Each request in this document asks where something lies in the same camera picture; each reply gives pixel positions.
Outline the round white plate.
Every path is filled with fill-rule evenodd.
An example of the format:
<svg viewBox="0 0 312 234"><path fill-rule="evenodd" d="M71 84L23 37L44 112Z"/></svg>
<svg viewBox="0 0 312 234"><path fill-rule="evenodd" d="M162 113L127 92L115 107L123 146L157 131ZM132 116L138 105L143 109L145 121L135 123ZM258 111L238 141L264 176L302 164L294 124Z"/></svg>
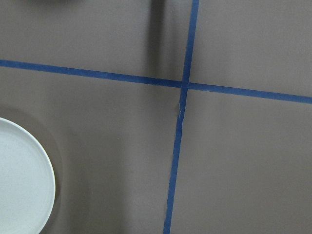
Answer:
<svg viewBox="0 0 312 234"><path fill-rule="evenodd" d="M39 234L55 195L55 174L45 149L27 130L1 118L0 232Z"/></svg>

